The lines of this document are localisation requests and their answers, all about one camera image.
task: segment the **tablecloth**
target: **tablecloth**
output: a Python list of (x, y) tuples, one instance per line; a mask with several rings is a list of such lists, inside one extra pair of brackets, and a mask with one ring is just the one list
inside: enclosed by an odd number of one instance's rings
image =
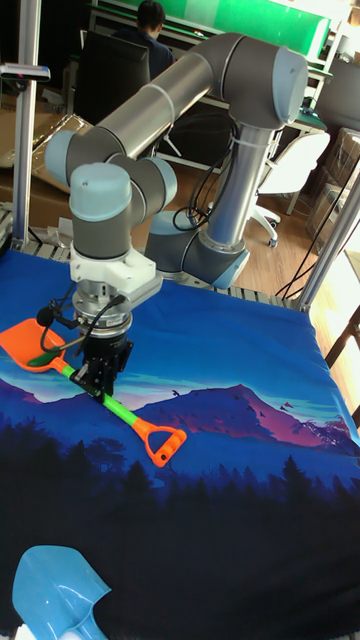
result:
[[(67, 265), (7, 252), (0, 331), (69, 282)], [(37, 544), (78, 549), (112, 588), (94, 611), (111, 638), (360, 628), (360, 442), (308, 316), (173, 282), (133, 315), (114, 395), (187, 432), (163, 469), (81, 389), (0, 349), (0, 633)]]

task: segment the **green shovel shaft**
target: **green shovel shaft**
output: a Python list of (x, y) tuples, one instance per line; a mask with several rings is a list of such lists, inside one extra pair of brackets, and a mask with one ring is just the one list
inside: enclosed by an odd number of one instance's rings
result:
[[(69, 364), (67, 364), (63, 368), (61, 373), (66, 378), (70, 378), (70, 376), (74, 373), (74, 371), (75, 369), (73, 369), (72, 367), (70, 367)], [(135, 420), (137, 420), (137, 416), (134, 413), (132, 413), (132, 411), (129, 411), (129, 409), (126, 409), (126, 407), (123, 407), (123, 405), (120, 404), (120, 402), (118, 402), (117, 400), (109, 396), (107, 393), (104, 394), (103, 405), (104, 407), (109, 409), (109, 411), (111, 411), (116, 416), (118, 416), (118, 418), (121, 418), (122, 420), (124, 420), (126, 424), (129, 424), (130, 427), (132, 427)]]

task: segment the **toy shovel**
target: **toy shovel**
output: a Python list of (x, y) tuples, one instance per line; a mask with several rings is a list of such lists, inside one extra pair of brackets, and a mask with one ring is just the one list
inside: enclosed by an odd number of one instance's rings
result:
[(82, 640), (106, 640), (93, 607), (109, 591), (79, 551), (41, 545), (22, 556), (12, 600), (36, 640), (58, 640), (68, 631)]
[[(64, 361), (64, 353), (56, 355), (41, 352), (40, 339), (44, 328), (41, 327), (35, 318), (28, 318), (20, 324), (0, 333), (0, 346), (12, 357), (12, 359), (22, 369), (42, 373), (49, 369), (55, 369), (66, 378), (75, 372), (70, 365)], [(54, 331), (48, 329), (45, 338), (45, 347), (51, 348), (64, 344), (62, 338)], [(104, 394), (103, 405), (116, 416), (130, 425), (145, 443), (145, 449), (151, 460), (157, 467), (163, 467), (170, 460), (185, 442), (187, 435), (182, 429), (173, 427), (157, 427), (150, 422), (138, 418), (134, 413), (126, 409), (120, 402)], [(149, 436), (152, 433), (168, 432), (170, 437), (161, 445), (157, 451), (153, 451), (149, 444)]]

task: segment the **orange shovel blade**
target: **orange shovel blade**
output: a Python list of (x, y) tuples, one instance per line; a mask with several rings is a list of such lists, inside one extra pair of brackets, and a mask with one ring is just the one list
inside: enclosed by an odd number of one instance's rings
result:
[[(40, 346), (40, 339), (44, 327), (41, 327), (35, 318), (28, 318), (20, 324), (7, 329), (0, 333), (0, 346), (11, 356), (11, 358), (27, 371), (42, 373), (54, 368), (54, 362), (43, 365), (41, 367), (29, 367), (28, 362), (37, 358), (42, 353)], [(54, 331), (48, 329), (45, 346), (50, 349), (51, 347), (59, 347), (64, 344), (64, 341)], [(64, 352), (59, 354), (56, 359), (63, 359)]]

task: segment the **blue toy shovel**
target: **blue toy shovel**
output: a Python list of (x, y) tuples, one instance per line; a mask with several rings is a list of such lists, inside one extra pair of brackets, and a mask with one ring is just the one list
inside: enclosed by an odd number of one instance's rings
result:
[(44, 545), (22, 556), (13, 605), (36, 640), (58, 640), (66, 631), (83, 640), (106, 640), (93, 607), (109, 591), (81, 553)]

